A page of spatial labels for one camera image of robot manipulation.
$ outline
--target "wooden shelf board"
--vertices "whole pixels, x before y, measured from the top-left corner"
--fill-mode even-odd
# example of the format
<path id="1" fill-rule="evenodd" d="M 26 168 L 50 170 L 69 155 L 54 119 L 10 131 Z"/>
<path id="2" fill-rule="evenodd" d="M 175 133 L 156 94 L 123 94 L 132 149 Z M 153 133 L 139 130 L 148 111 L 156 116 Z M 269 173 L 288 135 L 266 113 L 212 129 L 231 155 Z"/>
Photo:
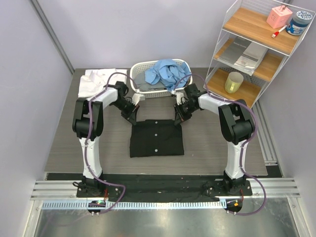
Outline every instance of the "wooden shelf board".
<path id="1" fill-rule="evenodd" d="M 238 91 L 233 94 L 229 94 L 224 88 L 228 74 L 228 72 L 218 69 L 207 83 L 208 89 L 230 100 L 243 99 L 246 101 L 247 106 L 251 108 L 260 92 L 260 87 L 250 82 L 243 81 Z"/>
<path id="2" fill-rule="evenodd" d="M 219 56 L 227 49 L 227 47 L 234 41 L 233 38 L 229 38 L 226 43 L 220 48 L 220 50 L 214 56 L 215 59 L 218 59 Z M 282 57 L 279 57 L 272 53 L 266 53 L 265 57 L 263 58 L 262 62 L 253 73 L 254 76 L 270 82 L 272 77 L 277 71 L 280 63 L 282 61 Z"/>
<path id="3" fill-rule="evenodd" d="M 289 55 L 299 37 L 290 35 L 284 30 L 276 38 L 272 38 L 271 35 L 280 28 L 273 29 L 267 23 L 267 17 L 241 7 L 228 20 L 223 29 Z"/>

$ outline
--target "blue cloth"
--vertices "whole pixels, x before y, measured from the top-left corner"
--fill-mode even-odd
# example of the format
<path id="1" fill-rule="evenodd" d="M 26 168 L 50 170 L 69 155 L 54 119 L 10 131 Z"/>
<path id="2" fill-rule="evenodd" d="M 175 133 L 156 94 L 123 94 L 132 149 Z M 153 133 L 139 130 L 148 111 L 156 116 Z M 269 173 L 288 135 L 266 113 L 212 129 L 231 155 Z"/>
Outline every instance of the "blue cloth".
<path id="1" fill-rule="evenodd" d="M 172 59 L 163 59 L 145 71 L 145 81 L 151 85 L 161 81 L 168 91 L 172 91 L 176 83 L 188 74 L 191 72 L 186 63 L 182 63 L 180 66 Z M 183 79 L 177 88 L 184 87 L 188 79 L 189 77 Z"/>

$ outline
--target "gray wood surface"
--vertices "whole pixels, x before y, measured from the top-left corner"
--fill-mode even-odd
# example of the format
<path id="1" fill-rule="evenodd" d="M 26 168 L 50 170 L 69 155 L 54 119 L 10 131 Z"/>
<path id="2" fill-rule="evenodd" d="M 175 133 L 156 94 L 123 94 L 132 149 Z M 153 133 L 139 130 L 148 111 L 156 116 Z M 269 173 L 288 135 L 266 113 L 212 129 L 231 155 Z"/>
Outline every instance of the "gray wood surface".
<path id="1" fill-rule="evenodd" d="M 46 165 L 46 172 L 81 173 L 83 159 L 81 147 L 72 131 L 79 79 L 85 69 L 76 69 L 55 139 Z M 206 75 L 207 69 L 192 69 Z M 202 82 L 194 82 L 202 89 Z M 174 119 L 172 97 L 146 99 L 140 102 L 137 120 Z M 105 173 L 119 174 L 194 174 L 221 175 L 227 163 L 227 142 L 222 137 L 218 116 L 210 111 L 196 111 L 182 124 L 184 156 L 129 157 L 131 125 L 113 106 L 104 110 L 104 129 L 100 138 L 100 161 Z M 258 138 L 247 148 L 246 170 L 253 175 L 267 175 Z"/>

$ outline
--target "shelving unit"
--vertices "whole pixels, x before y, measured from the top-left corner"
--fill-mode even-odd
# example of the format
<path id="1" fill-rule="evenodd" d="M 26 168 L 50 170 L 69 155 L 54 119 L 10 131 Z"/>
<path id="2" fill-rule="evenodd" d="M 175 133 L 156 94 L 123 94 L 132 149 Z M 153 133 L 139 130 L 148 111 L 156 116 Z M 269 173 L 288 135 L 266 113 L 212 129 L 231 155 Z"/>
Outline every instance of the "shelving unit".
<path id="1" fill-rule="evenodd" d="M 315 16 L 314 11 L 288 5 L 277 0 L 237 0 L 228 9 L 206 76 L 207 87 L 212 92 L 227 99 L 244 99 L 251 108 L 267 89 L 302 42 L 313 22 L 299 37 L 282 31 L 278 37 L 272 38 L 271 35 L 278 29 L 270 27 L 266 22 L 267 16 L 273 7 L 281 5 L 286 5 L 293 14 L 300 10 L 306 10 Z M 229 72 L 238 72 L 238 70 L 217 61 L 217 59 L 234 41 L 236 36 L 263 45 L 269 50 L 253 75 L 242 73 L 244 82 L 239 90 L 233 94 L 228 94 L 224 89 L 227 76 Z"/>

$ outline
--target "pink box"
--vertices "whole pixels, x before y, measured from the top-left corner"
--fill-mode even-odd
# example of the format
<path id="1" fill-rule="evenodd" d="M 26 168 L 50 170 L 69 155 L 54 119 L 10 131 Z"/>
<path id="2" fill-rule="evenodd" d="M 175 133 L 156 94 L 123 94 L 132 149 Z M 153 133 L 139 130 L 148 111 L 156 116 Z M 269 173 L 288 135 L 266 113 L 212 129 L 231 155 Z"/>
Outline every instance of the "pink box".
<path id="1" fill-rule="evenodd" d="M 291 17 L 292 11 L 286 6 L 277 6 L 272 8 L 270 15 L 267 18 L 267 23 L 273 28 L 279 28 L 286 24 Z"/>

